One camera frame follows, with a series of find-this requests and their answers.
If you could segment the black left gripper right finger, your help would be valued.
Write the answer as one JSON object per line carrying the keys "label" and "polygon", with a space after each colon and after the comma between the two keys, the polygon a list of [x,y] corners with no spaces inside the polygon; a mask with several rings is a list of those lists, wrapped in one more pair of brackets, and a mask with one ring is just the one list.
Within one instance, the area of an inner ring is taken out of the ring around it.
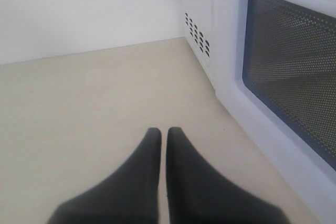
{"label": "black left gripper right finger", "polygon": [[284,212],[222,176],[180,127],[167,133],[170,223],[287,223]]}

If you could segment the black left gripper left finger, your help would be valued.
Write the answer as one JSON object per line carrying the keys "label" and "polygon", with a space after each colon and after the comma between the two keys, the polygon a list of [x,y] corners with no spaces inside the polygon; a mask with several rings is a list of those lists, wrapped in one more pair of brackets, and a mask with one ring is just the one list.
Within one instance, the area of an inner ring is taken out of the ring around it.
{"label": "black left gripper left finger", "polygon": [[58,206],[48,223],[158,223],[161,131],[147,130],[109,177]]}

